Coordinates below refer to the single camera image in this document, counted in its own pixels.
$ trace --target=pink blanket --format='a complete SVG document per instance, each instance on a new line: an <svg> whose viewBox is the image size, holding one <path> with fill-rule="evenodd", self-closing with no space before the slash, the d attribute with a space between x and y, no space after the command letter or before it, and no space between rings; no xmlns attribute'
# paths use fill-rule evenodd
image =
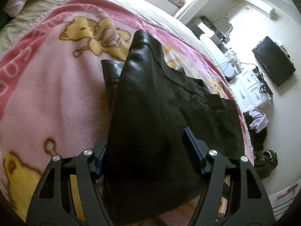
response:
<svg viewBox="0 0 301 226"><path fill-rule="evenodd" d="M76 156L106 138L109 113L100 61L125 60L139 29L162 43L169 66L183 65L212 93L233 99L214 64L164 29L106 0L69 0L0 61L0 189L23 220L53 155ZM186 210L179 221L187 222L194 206L178 210Z"/></svg>

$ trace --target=black leather garment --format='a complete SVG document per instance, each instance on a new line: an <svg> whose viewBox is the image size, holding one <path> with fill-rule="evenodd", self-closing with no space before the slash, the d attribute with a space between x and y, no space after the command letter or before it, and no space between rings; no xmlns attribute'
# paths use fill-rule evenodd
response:
<svg viewBox="0 0 301 226"><path fill-rule="evenodd" d="M151 218L201 194L204 182L182 143L185 127L225 156L244 154L235 102L170 68L147 31L135 33L124 64L101 63L112 112L103 198L114 224Z"/></svg>

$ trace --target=wall-mounted television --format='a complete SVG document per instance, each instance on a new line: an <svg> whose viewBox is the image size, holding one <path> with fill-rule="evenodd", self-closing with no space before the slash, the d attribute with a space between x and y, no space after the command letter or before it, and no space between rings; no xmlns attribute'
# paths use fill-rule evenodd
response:
<svg viewBox="0 0 301 226"><path fill-rule="evenodd" d="M286 54L268 36L252 52L277 87L296 71Z"/></svg>

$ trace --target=bed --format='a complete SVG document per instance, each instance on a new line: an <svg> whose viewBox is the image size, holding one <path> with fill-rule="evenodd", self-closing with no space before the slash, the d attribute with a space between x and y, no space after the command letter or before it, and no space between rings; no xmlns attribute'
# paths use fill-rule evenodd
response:
<svg viewBox="0 0 301 226"><path fill-rule="evenodd" d="M55 9L60 6L60 4L64 4L66 0L39 0L31 3L27 3L20 14L18 14L15 18L13 18L10 22L8 22L5 27L0 31L0 59L3 59L6 56L6 53L13 48L19 40L24 37L29 31L31 31L35 26L37 26L45 17L48 15L48 11L51 9ZM201 41L199 41L194 34L181 22L174 19L167 13L162 10L156 8L155 6L145 2L144 0L108 0L117 5L120 5L127 10L131 11L135 15L139 16L142 20L147 21L154 27L158 27L170 35L178 38L180 41L185 43L187 46L192 47L196 51L200 52L204 55L206 60L212 61L210 53L206 50L206 48L202 45ZM213 68L218 72L217 67L215 67L212 63L208 63L210 68ZM186 71L187 76L196 76L193 70ZM233 98L231 93L228 93L228 96L225 96L224 93L219 92L225 98ZM241 120L241 128L243 130L244 136L244 151L245 155L249 158L251 162L253 162L253 154L252 154L252 146L249 139L249 134L246 128L246 124L243 120L242 113L240 111L240 120ZM0 153L1 159L4 159L4 155ZM1 190L7 189L7 184L2 182L0 184ZM183 207L178 209L178 211L185 210ZM170 218L174 217L177 214L165 215L165 220L168 221L169 224L172 224L172 220ZM185 220L178 216L178 220L185 224Z"/></svg>

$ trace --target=silver screw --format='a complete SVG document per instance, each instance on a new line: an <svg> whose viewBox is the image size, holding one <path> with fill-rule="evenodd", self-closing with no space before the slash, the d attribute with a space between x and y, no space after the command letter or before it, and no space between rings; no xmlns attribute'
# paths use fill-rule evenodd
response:
<svg viewBox="0 0 301 226"><path fill-rule="evenodd" d="M54 157L52 157L53 161L58 161L61 157L59 155L55 155Z"/></svg>
<svg viewBox="0 0 301 226"><path fill-rule="evenodd" d="M209 151L209 154L212 155L212 156L216 156L217 155L217 151L212 149Z"/></svg>
<svg viewBox="0 0 301 226"><path fill-rule="evenodd" d="M249 160L246 156L242 156L240 159L241 159L243 162L247 162L247 161Z"/></svg>
<svg viewBox="0 0 301 226"><path fill-rule="evenodd" d="M84 151L84 155L91 155L91 154L92 154L92 150L90 150L90 149L86 149Z"/></svg>

